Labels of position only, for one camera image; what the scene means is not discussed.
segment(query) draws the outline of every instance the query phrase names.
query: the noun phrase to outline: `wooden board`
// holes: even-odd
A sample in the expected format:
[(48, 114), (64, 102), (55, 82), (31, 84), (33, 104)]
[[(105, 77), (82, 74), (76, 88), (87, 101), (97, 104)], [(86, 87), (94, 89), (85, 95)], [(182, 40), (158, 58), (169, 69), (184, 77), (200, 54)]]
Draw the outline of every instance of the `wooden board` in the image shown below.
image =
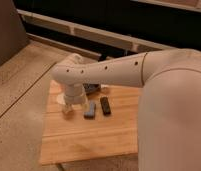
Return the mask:
[[(137, 88), (109, 86), (88, 98), (96, 102), (96, 117), (86, 120), (80, 106), (64, 115), (56, 102), (61, 87), (51, 82), (40, 163), (55, 164), (137, 153)], [(99, 98), (107, 96), (112, 115), (102, 114)]]

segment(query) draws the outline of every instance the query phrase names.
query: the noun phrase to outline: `remote control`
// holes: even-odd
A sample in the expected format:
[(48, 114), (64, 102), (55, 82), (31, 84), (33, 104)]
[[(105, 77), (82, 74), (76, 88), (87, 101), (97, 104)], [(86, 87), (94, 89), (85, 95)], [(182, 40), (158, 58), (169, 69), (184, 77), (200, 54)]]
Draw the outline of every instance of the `remote control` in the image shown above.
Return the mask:
[(101, 107), (103, 110), (103, 114), (104, 115), (110, 115), (111, 114), (111, 109), (109, 106), (109, 101), (107, 97), (101, 97), (100, 98), (100, 102), (101, 102)]

